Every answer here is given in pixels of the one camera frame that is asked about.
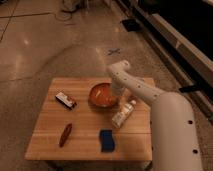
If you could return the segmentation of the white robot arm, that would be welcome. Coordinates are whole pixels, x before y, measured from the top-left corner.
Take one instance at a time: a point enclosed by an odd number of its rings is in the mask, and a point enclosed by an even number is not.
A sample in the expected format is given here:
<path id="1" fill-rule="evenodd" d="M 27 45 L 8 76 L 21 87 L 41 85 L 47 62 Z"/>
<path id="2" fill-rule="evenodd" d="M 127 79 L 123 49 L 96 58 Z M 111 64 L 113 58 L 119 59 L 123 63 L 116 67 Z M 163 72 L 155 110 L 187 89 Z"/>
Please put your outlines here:
<path id="1" fill-rule="evenodd" d="M 124 89 L 150 106 L 153 171 L 203 171 L 194 111 L 181 94 L 151 86 L 130 75 L 131 64 L 122 60 L 107 67 L 112 92 Z"/>

